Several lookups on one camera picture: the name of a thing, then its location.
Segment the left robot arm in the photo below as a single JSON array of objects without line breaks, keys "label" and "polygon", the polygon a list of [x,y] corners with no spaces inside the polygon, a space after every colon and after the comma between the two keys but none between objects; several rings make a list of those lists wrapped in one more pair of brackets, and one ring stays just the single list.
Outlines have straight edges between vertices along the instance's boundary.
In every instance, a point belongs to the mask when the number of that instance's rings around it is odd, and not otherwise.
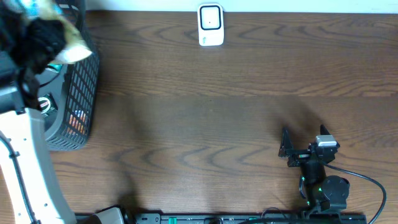
[{"label": "left robot arm", "polygon": [[100,59],[83,1],[1,2],[1,170],[16,223],[126,223],[119,207],[76,215],[50,151],[88,140]]}]

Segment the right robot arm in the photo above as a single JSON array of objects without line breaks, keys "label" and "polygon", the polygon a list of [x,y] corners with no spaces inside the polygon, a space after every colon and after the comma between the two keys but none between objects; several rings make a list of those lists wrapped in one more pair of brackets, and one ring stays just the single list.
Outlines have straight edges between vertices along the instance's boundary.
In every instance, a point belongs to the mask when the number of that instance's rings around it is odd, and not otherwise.
[{"label": "right robot arm", "polygon": [[335,159],[339,143],[324,125],[306,149],[295,149],[287,128],[282,129],[282,140],[278,156],[287,158],[288,167],[301,170],[299,191],[306,199],[308,208],[303,216],[335,214],[347,208],[350,184],[337,175],[326,175],[325,166]]}]

